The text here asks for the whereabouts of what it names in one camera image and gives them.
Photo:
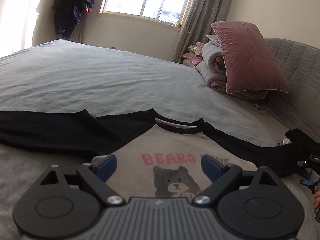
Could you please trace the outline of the person's right hand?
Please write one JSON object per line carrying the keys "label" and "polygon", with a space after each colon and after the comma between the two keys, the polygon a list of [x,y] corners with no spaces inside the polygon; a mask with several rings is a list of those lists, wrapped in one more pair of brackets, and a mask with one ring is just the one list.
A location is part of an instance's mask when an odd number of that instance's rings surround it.
{"label": "person's right hand", "polygon": [[314,202],[313,202],[313,210],[315,213],[317,213],[317,210],[319,209],[319,203],[320,203],[320,191],[319,187],[315,187],[315,194],[314,194]]}

